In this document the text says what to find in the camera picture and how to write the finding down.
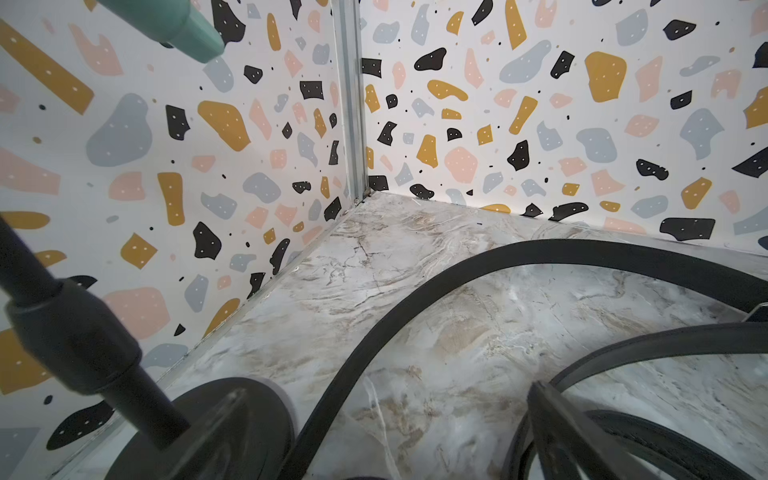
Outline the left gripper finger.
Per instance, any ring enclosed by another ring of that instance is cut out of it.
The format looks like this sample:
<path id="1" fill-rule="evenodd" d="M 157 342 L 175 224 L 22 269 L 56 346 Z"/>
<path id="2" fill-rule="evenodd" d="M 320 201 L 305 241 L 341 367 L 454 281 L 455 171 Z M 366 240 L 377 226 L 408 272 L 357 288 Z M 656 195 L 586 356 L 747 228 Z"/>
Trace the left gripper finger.
<path id="1" fill-rule="evenodd" d="M 534 444 L 546 479 L 652 479 L 654 475 L 552 385 L 527 395 Z"/>

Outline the long black belt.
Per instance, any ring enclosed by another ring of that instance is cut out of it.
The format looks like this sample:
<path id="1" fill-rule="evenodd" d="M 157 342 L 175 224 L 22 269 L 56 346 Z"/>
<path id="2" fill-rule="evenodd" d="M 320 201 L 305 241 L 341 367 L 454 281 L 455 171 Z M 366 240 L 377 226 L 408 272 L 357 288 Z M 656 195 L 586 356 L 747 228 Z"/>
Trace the long black belt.
<path id="1" fill-rule="evenodd" d="M 366 367 L 414 317 L 458 287 L 487 274 L 527 265 L 562 264 L 627 271 L 713 298 L 745 313 L 736 323 L 767 326 L 767 284 L 744 272 L 667 250 L 584 239 L 544 239 L 502 246 L 466 259 L 430 279 L 390 310 L 353 350 L 324 392 L 279 477 L 299 479 L 308 470 L 336 415 Z"/>
<path id="2" fill-rule="evenodd" d="M 544 383 L 552 385 L 563 396 L 565 390 L 585 379 L 629 364 L 670 357 L 764 354 L 766 351 L 764 323 L 685 327 L 609 345 L 576 361 Z M 657 468 L 674 479 L 745 479 L 748 476 L 698 442 L 649 420 L 618 411 L 581 412 L 651 473 Z M 528 407 L 508 451 L 503 478 L 527 478 L 535 459 L 539 460 L 539 456 Z"/>

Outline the green foam microphone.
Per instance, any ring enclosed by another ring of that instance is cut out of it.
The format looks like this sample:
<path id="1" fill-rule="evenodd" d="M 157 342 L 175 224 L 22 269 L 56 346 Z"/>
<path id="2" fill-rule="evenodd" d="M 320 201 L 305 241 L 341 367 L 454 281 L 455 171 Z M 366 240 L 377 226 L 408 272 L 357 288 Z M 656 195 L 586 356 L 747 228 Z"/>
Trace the green foam microphone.
<path id="1" fill-rule="evenodd" d="M 208 63 L 225 44 L 214 26 L 187 0 L 99 0 L 107 10 L 149 39 Z"/>

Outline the black microphone stand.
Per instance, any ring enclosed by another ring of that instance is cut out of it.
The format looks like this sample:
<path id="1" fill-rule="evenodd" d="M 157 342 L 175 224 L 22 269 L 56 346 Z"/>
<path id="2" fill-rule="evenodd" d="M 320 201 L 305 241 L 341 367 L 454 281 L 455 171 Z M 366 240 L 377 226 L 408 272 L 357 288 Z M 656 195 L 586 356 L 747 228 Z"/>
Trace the black microphone stand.
<path id="1" fill-rule="evenodd" d="M 231 377 L 170 400 L 141 366 L 137 340 L 99 298 L 56 279 L 7 224 L 1 287 L 24 349 L 67 388 L 99 395 L 137 430 L 110 479 L 274 479 L 295 440 L 270 386 Z"/>

